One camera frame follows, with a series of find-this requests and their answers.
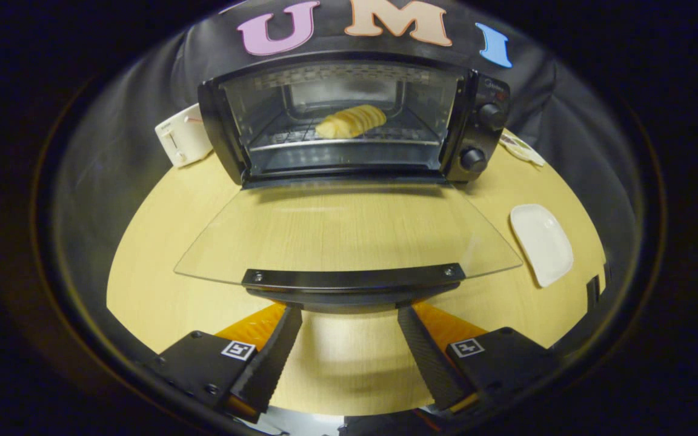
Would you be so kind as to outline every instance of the peach letter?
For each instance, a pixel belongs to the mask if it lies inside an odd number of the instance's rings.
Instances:
[[[446,37],[443,9],[424,2],[410,2],[402,9],[387,0],[351,0],[352,25],[344,32],[352,36],[379,36],[384,31],[373,22],[376,16],[391,34],[401,36],[414,23],[411,36],[422,42],[451,46],[451,39]]]

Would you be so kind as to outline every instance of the table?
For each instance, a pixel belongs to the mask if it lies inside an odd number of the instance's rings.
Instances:
[[[107,306],[153,351],[160,353],[194,329],[220,331],[271,304],[240,285],[174,273],[197,235],[239,190],[210,154],[170,169],[128,224],[109,273]],[[551,346],[587,312],[587,282],[599,276],[604,290],[606,257],[587,211],[550,165],[532,166],[502,146],[481,177],[462,191],[522,259],[510,210],[526,203],[549,209],[570,238],[573,269],[542,289],[524,259],[521,267],[467,279],[428,302],[487,331],[511,326]],[[303,312],[298,339],[271,398],[279,408],[352,416],[429,403],[394,310]]]

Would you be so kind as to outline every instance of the black knob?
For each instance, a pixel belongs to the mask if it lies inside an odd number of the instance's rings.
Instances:
[[[465,150],[462,153],[459,163],[465,171],[479,173],[487,169],[487,157],[484,155],[483,151],[477,148]]]
[[[479,122],[492,130],[502,130],[508,116],[498,105],[488,103],[479,109]]]

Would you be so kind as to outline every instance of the white plate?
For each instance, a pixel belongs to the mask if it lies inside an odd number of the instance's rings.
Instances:
[[[573,246],[548,209],[539,204],[516,206],[510,223],[540,286],[556,282],[573,267]]]
[[[526,142],[522,141],[521,138],[514,135],[510,130],[504,130],[499,138],[499,143],[501,143],[507,151],[513,156],[527,162],[532,162],[537,166],[545,166],[545,159],[543,159],[540,154],[537,153],[532,147]]]

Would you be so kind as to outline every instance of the bread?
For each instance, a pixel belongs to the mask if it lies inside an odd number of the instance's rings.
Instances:
[[[314,130],[325,139],[346,139],[360,136],[374,127],[383,126],[385,122],[387,117],[380,108],[360,105],[325,117]]]

